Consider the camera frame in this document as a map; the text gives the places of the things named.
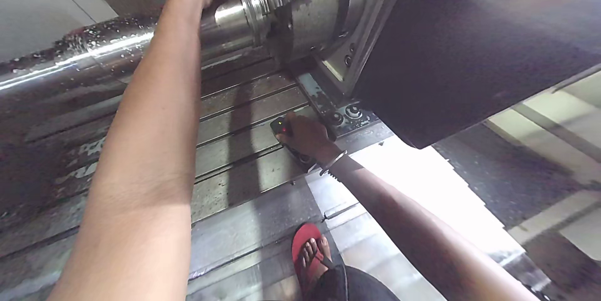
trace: foot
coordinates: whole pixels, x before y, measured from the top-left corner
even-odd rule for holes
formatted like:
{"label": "foot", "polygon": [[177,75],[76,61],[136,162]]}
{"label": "foot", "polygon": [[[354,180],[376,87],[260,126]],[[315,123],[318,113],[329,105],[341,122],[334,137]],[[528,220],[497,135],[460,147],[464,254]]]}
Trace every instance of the foot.
{"label": "foot", "polygon": [[311,266],[311,262],[315,258],[317,250],[319,250],[324,257],[330,259],[330,261],[332,260],[330,245],[327,243],[325,236],[321,236],[318,240],[312,238],[305,243],[303,250],[301,251],[302,275],[304,277],[304,286],[302,290],[304,291],[311,291],[313,287],[315,287],[317,280],[319,280],[321,275],[327,271],[327,267],[322,263],[319,263],[316,273],[313,274],[313,276],[308,276],[308,268]]}

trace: pant leg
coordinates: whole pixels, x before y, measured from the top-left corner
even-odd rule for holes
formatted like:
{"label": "pant leg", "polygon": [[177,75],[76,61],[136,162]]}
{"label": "pant leg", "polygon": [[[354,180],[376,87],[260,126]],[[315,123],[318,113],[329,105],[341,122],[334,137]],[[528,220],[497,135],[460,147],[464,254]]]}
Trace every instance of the pant leg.
{"label": "pant leg", "polygon": [[399,301],[382,282],[350,266],[336,266],[325,272],[312,290],[310,300]]}

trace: bolt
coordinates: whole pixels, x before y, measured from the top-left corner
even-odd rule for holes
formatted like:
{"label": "bolt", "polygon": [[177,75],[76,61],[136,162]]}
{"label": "bolt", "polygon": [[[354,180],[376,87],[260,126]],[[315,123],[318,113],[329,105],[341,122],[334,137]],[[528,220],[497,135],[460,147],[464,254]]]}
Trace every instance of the bolt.
{"label": "bolt", "polygon": [[357,105],[347,106],[345,112],[351,119],[359,119],[363,115],[361,109]]}
{"label": "bolt", "polygon": [[334,112],[330,115],[330,120],[336,126],[340,126],[340,125],[342,125],[342,122],[344,121],[344,116],[338,112]]}

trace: white wall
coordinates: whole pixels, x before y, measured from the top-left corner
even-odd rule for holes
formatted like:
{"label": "white wall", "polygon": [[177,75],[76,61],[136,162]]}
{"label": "white wall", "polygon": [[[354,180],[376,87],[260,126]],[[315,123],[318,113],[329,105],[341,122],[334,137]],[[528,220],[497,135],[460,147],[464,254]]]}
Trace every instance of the white wall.
{"label": "white wall", "polygon": [[114,16],[102,0],[0,0],[0,61],[48,48],[73,29]]}

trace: finger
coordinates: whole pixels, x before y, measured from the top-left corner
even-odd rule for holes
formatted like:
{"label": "finger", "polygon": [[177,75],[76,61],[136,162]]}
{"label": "finger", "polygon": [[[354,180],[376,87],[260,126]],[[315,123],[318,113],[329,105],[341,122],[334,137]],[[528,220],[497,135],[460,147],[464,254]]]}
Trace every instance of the finger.
{"label": "finger", "polygon": [[285,134],[277,134],[275,136],[275,139],[278,139],[278,141],[281,142],[282,144],[289,144],[290,143],[290,137],[286,136]]}
{"label": "finger", "polygon": [[294,112],[289,112],[288,114],[286,114],[286,118],[284,119],[286,122],[292,122],[292,120],[296,119],[296,113]]}

